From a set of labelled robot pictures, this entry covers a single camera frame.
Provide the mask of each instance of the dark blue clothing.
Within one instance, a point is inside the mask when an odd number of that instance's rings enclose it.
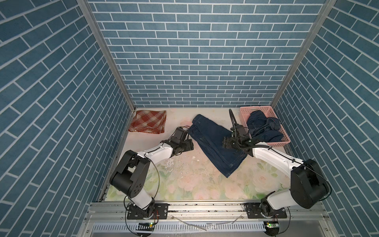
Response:
[[[247,154],[222,147],[224,137],[232,136],[232,132],[223,126],[217,125],[202,115],[196,115],[192,123],[188,134],[198,142],[215,167],[228,178],[240,166]]]
[[[266,118],[261,110],[253,111],[246,123],[251,137],[263,142],[278,142],[283,138],[279,132],[280,121],[277,118]]]

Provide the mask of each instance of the pink basket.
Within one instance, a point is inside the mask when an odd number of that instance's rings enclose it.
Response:
[[[245,106],[240,107],[240,120],[244,127],[247,127],[246,122],[250,117],[251,112],[261,110],[267,118],[274,117],[278,118],[271,106]],[[267,142],[270,146],[284,146],[291,142],[290,138],[288,137],[286,131],[284,130],[283,126],[280,125],[279,132],[281,132],[284,137],[282,138],[282,141],[279,142]]]

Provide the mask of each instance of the tile pattern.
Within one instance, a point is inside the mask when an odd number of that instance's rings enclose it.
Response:
[[[378,236],[378,13],[337,0],[276,107],[294,154],[334,188],[323,203],[340,236]]]
[[[0,236],[72,236],[130,109],[76,0],[0,1]]]
[[[272,100],[324,0],[89,1],[140,107]]]

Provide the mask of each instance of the table surface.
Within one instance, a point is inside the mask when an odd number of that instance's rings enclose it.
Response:
[[[227,108],[154,108],[147,110],[166,110],[165,132],[150,134],[129,132],[122,154],[127,150],[135,152],[155,147],[161,140],[168,139],[178,126],[190,126],[197,114],[230,129],[232,122]],[[237,122],[239,108],[232,109]],[[287,189],[289,178],[268,163],[247,156],[238,169],[226,178],[211,163],[208,157],[193,140],[194,150],[183,152],[156,164],[160,174],[160,187],[156,200],[230,200],[260,199],[272,191]],[[144,185],[145,190],[154,196],[158,185],[158,175],[151,165]],[[110,186],[106,201],[122,201],[125,195]]]

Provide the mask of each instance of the aluminum frame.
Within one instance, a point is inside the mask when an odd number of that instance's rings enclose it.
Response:
[[[265,221],[267,219],[248,219],[242,204],[245,202],[260,202],[258,199],[235,200],[235,201],[157,201],[157,203],[168,203],[168,218],[160,219],[161,222],[177,222],[176,218],[182,221],[234,221],[240,217],[238,222],[255,220]],[[301,207],[290,207],[291,215],[287,219],[294,221],[319,221],[325,237],[337,237],[329,216],[322,203],[316,203],[311,209]],[[93,202],[85,216],[83,224],[78,233],[78,237],[89,237],[95,223],[103,222],[124,222],[125,207],[123,202]]]

